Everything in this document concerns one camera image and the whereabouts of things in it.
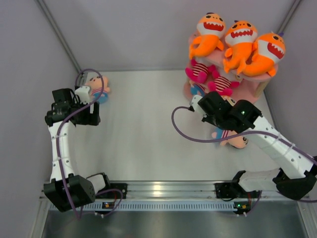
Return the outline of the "orange shark plush back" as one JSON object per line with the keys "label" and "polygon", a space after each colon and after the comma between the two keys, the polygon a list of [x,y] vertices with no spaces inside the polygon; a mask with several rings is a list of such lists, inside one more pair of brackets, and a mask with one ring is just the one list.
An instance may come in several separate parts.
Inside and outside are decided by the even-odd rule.
{"label": "orange shark plush back", "polygon": [[213,12],[208,12],[197,23],[198,35],[189,46],[189,59],[203,58],[210,55],[215,49],[224,50],[224,44],[221,41],[226,23],[222,17]]}

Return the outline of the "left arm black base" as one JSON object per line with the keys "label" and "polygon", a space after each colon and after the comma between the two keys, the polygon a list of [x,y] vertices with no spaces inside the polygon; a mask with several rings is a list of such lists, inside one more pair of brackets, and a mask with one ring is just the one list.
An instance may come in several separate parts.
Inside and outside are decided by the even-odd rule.
{"label": "left arm black base", "polygon": [[123,199],[126,198],[128,189],[127,183],[110,183],[109,186],[98,191],[96,194],[96,199],[120,199],[121,193],[123,195]]}

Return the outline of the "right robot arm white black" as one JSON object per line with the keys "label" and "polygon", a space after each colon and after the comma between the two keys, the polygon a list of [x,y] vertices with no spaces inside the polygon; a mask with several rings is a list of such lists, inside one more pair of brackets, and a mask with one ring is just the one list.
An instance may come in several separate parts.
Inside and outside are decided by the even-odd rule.
{"label": "right robot arm white black", "polygon": [[193,96],[191,106],[203,122],[247,138],[278,165],[269,171],[238,172],[231,184],[235,196],[265,190],[300,200],[313,189],[317,162],[277,131],[253,103],[247,100],[231,103],[217,92],[210,92]]}

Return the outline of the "orange shark plush purple fin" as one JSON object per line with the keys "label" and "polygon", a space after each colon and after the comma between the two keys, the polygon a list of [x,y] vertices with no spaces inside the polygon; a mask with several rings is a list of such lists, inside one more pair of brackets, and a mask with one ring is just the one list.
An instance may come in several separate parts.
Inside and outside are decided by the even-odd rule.
{"label": "orange shark plush purple fin", "polygon": [[245,64],[242,73],[248,77],[268,74],[274,77],[277,73],[275,66],[284,58],[286,46],[284,33],[265,33],[253,43],[253,55],[250,64]]}

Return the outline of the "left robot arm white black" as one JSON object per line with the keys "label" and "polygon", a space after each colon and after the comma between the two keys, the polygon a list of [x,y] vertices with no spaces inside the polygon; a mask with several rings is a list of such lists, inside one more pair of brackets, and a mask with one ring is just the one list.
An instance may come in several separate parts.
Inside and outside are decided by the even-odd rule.
{"label": "left robot arm white black", "polygon": [[54,102],[45,115],[52,142],[52,173],[44,184],[44,194],[60,211],[66,212],[107,198],[112,192],[105,173],[87,178],[80,175],[75,160],[74,135],[78,125],[99,125],[100,105],[90,95],[89,86],[52,92]]}

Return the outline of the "panda plush yellow glasses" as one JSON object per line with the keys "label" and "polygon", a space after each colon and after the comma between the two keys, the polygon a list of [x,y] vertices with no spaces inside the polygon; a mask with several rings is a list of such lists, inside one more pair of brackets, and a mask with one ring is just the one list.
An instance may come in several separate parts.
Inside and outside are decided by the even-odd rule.
{"label": "panda plush yellow glasses", "polygon": [[223,100],[227,101],[231,106],[234,106],[236,104],[236,101],[230,96],[221,95],[221,97],[223,98]]}
{"label": "panda plush yellow glasses", "polygon": [[233,88],[240,85],[243,78],[240,76],[234,76],[234,80],[229,80],[224,76],[221,76],[218,71],[213,71],[213,80],[207,83],[207,87],[210,92],[216,91],[221,96],[231,96],[233,93]]}

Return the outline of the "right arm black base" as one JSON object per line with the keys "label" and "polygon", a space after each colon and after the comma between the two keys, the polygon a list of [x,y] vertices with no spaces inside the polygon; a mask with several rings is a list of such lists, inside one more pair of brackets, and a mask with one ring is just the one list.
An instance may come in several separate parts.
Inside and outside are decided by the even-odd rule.
{"label": "right arm black base", "polygon": [[216,197],[219,199],[258,198],[260,191],[245,191],[238,183],[222,182],[215,185]]}

